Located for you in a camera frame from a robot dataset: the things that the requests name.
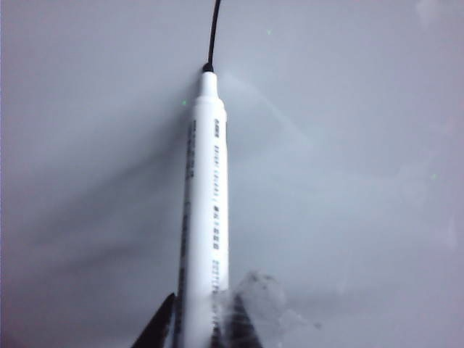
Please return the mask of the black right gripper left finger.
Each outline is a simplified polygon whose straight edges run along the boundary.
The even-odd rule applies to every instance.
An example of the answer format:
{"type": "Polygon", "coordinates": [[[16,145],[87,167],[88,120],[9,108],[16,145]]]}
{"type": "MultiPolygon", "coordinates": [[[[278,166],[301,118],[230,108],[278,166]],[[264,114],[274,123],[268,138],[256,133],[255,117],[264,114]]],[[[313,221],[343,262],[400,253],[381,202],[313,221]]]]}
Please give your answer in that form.
{"type": "Polygon", "coordinates": [[[169,294],[155,312],[142,332],[132,344],[132,348],[161,348],[165,346],[170,333],[176,295],[169,294]]]}

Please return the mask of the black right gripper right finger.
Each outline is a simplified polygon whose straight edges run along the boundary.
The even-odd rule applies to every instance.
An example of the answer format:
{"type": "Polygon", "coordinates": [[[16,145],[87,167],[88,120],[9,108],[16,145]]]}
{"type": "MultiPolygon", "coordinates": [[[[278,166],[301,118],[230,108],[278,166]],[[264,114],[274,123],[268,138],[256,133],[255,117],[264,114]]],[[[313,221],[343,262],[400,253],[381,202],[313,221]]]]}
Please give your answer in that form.
{"type": "Polygon", "coordinates": [[[213,326],[209,347],[263,347],[239,294],[223,291],[213,304],[217,309],[217,323],[213,326]]]}

